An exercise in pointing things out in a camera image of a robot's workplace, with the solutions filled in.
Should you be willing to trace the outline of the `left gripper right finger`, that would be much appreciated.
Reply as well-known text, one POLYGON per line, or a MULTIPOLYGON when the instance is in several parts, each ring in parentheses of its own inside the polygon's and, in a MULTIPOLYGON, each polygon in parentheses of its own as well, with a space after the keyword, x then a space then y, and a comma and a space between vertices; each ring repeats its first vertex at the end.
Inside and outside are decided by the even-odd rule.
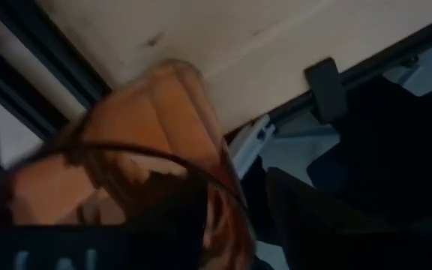
POLYGON ((387 230, 389 224, 282 169, 264 169, 258 157, 253 162, 253 228, 258 240, 283 249, 290 270, 357 270, 361 248, 342 237, 387 230))

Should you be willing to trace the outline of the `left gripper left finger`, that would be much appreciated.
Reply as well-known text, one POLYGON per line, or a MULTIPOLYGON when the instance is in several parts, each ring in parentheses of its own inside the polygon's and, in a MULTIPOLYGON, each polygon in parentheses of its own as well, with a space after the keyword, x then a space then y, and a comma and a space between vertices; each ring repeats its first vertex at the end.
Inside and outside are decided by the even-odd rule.
POLYGON ((206 228, 208 183, 153 172, 144 184, 142 204, 130 215, 129 270, 198 270, 206 228))

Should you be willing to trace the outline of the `orange translucent cup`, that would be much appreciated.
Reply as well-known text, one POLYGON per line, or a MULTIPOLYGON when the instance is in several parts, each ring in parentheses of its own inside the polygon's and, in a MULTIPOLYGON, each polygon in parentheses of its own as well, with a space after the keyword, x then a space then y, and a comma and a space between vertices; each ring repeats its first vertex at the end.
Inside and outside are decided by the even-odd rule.
POLYGON ((200 72, 167 60, 0 175, 0 270, 129 270, 152 173, 208 183, 198 270, 250 270, 255 237, 200 72))

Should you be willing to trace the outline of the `dark bulky floor object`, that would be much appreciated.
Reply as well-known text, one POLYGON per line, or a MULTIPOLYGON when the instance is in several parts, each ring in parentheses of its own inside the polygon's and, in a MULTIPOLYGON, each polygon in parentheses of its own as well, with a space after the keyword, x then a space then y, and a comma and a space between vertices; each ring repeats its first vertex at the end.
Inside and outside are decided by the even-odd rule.
POLYGON ((432 227, 432 91, 377 76, 347 97, 339 143, 307 167, 313 186, 395 227, 432 227))

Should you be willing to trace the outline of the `silver metal bracket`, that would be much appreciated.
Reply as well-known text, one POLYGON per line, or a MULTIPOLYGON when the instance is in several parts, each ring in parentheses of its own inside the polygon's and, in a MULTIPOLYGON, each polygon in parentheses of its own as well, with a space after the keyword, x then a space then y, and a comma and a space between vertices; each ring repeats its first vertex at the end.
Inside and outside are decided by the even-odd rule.
POLYGON ((270 117, 263 115, 253 124, 244 126, 229 144, 229 154, 240 179, 245 176, 275 130, 270 117))

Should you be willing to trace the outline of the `black frame clamp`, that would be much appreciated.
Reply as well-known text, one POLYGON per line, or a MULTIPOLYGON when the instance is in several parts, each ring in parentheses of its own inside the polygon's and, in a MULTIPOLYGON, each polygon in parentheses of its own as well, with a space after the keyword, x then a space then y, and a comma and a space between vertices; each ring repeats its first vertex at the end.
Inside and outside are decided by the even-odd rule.
POLYGON ((333 58, 326 58, 306 68, 304 76, 316 104, 316 116, 329 124, 347 113, 347 93, 333 58))

